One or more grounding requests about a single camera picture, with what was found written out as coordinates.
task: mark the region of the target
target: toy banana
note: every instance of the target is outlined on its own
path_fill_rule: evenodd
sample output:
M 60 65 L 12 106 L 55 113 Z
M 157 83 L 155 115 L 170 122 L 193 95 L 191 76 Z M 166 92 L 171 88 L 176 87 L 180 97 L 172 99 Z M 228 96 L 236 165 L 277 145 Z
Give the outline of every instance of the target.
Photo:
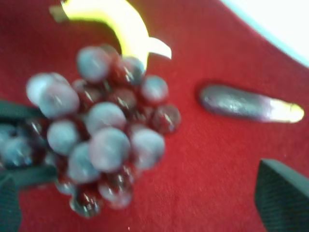
M 55 21 L 84 20 L 107 24 L 116 34 L 123 56 L 138 58 L 147 68 L 150 52 L 171 59 L 171 49 L 149 37 L 139 13 L 126 0 L 68 0 L 50 7 Z

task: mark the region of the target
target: bunch of grapes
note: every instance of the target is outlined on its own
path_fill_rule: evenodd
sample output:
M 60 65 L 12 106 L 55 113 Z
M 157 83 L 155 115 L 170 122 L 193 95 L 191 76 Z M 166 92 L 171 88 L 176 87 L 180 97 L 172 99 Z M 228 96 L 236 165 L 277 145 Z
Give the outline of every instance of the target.
M 72 84 L 58 73 L 29 79 L 27 97 L 46 118 L 0 125 L 0 154 L 5 168 L 55 165 L 58 190 L 92 217 L 103 205 L 130 204 L 134 182 L 161 160 L 163 135 L 181 115 L 162 78 L 144 76 L 139 60 L 109 45 L 83 48 L 77 66 L 82 79 Z

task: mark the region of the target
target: toy eggplant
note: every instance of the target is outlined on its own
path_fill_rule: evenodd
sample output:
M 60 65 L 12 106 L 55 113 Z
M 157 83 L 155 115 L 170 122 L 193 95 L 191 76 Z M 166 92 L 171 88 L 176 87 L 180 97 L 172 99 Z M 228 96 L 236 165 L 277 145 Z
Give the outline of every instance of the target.
M 201 105 L 210 112 L 261 122 L 295 123 L 304 116 L 297 104 L 224 85 L 209 85 L 199 92 Z
M 116 34 L 122 55 L 138 58 L 147 68 L 150 52 L 171 59 L 171 49 L 162 41 L 149 37 L 140 14 L 126 0 L 68 0 L 51 6 L 55 21 L 97 21 L 107 24 Z

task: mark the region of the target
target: banana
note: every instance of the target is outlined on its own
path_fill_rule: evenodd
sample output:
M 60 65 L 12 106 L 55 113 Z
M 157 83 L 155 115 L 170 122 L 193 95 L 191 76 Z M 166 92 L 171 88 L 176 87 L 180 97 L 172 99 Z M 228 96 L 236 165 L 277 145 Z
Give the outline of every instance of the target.
M 83 20 L 107 24 L 115 33 L 123 56 L 138 58 L 147 68 L 149 53 L 171 59 L 171 49 L 149 37 L 140 14 L 126 0 L 68 0 L 50 7 L 55 21 Z

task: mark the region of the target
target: red fabric surface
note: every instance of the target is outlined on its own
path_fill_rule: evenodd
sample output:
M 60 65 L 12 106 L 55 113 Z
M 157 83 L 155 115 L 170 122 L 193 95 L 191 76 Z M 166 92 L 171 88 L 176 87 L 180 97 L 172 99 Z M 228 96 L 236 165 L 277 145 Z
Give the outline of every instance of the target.
M 78 77 L 76 52 L 117 45 L 94 23 L 58 25 L 48 13 L 57 0 L 0 3 L 0 97 L 29 103 L 27 78 L 38 72 Z M 217 81 L 300 104 L 309 111 L 309 71 L 246 27 L 217 0 L 130 0 L 149 33 L 166 42 L 172 61 L 151 55 L 183 116 L 167 138 L 162 163 L 136 184 L 128 209 L 104 209 L 83 219 L 53 186 L 20 194 L 22 232 L 261 232 L 253 193 L 261 158 L 309 175 L 307 116 L 297 124 L 261 124 L 210 115 L 196 102 L 201 81 Z

